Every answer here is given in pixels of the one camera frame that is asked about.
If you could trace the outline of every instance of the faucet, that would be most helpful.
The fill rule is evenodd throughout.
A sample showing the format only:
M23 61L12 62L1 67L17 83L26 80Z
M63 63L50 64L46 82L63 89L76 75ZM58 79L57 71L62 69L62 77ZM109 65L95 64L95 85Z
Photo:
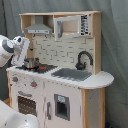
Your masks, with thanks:
M82 64L82 63L80 62L81 55L83 55L83 54L86 54L86 55L89 57L89 59L90 59L90 65L93 65L92 56L91 56L88 52L82 51L82 52L80 52L79 55L78 55L78 63L76 64L77 70L83 70L83 69L85 69L85 67L86 67L86 62L85 62L84 64Z

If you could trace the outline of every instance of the oven door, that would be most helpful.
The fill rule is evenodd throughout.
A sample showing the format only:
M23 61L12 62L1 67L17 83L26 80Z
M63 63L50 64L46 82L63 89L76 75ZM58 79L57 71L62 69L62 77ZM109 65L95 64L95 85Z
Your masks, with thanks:
M13 109L22 114L35 115L43 128L43 95L15 85L11 86L11 95Z
M83 128L80 89L48 81L45 95L45 128Z

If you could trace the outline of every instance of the cabinet handle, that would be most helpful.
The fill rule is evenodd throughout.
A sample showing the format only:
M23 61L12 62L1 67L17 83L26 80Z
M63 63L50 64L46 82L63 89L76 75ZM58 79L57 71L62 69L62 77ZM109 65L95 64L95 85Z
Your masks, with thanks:
M51 104L50 104L50 102L48 102L47 103L47 117L48 117L48 120L51 120L51 115L49 113L50 107L51 107Z
M22 91L19 91L18 93L19 93L20 95L22 95L22 96L32 97L31 94L25 94L25 93L23 93Z
M60 33L58 33L58 37L62 37L62 33L63 33L63 27L62 27L62 22L61 21L57 21L58 26L60 26Z

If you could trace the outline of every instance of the stovetop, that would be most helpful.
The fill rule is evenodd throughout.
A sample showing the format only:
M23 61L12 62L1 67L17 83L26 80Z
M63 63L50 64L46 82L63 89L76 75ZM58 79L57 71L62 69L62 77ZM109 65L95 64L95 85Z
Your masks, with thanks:
M39 64L39 67L37 68L26 68L24 65L22 65L22 67L16 67L16 69L19 69L19 70L25 70L25 71L28 71L28 72L34 72L34 73L46 73L54 68L57 68L57 66L54 66L54 65L47 65L47 64Z

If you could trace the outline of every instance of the utensil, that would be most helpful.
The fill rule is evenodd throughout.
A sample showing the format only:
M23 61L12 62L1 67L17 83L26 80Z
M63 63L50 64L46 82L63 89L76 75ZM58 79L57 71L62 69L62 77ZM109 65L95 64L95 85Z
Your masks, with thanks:
M24 66L26 68L37 68L39 67L39 58L27 58L24 60Z

